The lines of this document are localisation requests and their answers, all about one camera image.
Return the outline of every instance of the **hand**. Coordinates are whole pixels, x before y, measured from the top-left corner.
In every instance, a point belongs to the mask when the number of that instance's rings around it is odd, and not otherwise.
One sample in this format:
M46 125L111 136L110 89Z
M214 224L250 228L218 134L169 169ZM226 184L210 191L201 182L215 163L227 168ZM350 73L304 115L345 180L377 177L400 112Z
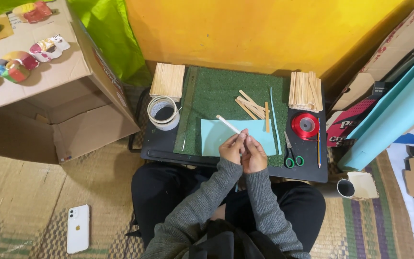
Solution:
M248 135L248 129L241 131L241 134L234 134L229 139L227 139L221 146L218 148L220 156L228 161L233 162L234 164L241 164L241 153L245 152L244 140Z
M268 167L268 156L261 146L252 136L248 136L245 141L245 152L242 153L242 166L244 173L251 174L261 171Z

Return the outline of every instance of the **small black table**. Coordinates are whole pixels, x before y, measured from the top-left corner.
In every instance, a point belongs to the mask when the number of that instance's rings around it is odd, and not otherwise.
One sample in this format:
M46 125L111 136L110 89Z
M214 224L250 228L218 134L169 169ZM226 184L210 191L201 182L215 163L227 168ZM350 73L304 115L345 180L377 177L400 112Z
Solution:
M325 103L325 96L323 94L322 87L322 99ZM323 111L319 113L310 112L316 118L320 117L321 120L321 168L317 165L317 142L305 141L299 138L292 130L291 121L292 118L300 113L301 110L288 109L288 119L286 132L290 143L292 144L292 150L295 156L299 155L305 159L303 166L293 167L288 169L285 166L282 167L268 167L269 175L284 177L290 179L312 181L312 182L327 182L328 180L328 168L327 168L327 138L325 130L325 104ZM156 119L167 118L173 113L170 108L164 108L160 110L156 116ZM279 135L284 137L283 129L278 129ZM172 130L163 131L157 129L150 120L146 125L146 132L144 135L144 141L142 150L140 153L141 158L148 160L157 160L163 162L171 162L184 165L195 166L208 166L215 167L219 162L219 157L203 157L193 156L185 154L177 154L173 152L175 145L175 138L177 137L178 126ZM286 152L286 147L282 147L282 154Z

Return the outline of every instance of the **double-sided tape roll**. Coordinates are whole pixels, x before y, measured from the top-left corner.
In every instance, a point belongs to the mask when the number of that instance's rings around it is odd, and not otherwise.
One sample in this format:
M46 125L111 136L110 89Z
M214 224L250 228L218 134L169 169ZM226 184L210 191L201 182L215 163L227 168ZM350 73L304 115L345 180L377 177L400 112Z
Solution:
M301 139L315 141L309 138L314 137L319 132L319 121L314 115L302 112L293 118L292 129Z
M164 107L172 107L173 114L166 120L157 120L155 118L157 112ZM175 101L165 95L153 98L147 108L149 120L160 130L171 130L180 122L180 113L177 110Z

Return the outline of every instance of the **white smartphone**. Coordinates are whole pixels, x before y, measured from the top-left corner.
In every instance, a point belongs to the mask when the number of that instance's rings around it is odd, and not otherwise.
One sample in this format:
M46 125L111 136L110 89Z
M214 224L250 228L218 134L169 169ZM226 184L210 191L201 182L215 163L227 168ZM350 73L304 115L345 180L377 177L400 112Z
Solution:
M68 210L67 253L77 253L89 248L89 223L89 205Z

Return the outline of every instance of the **straw floor mat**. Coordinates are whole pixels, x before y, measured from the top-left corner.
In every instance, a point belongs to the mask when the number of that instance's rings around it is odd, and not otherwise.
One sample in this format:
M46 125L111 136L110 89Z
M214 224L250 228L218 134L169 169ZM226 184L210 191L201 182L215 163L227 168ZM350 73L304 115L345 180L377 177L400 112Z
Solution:
M136 228L130 223L130 183L143 163L127 150L126 139L62 166L0 157L0 258L138 258L141 240L124 234ZM410 221L387 155L366 171L373 174L380 198L327 199L313 258L414 258ZM91 206L91 245L68 255L67 209L83 204Z

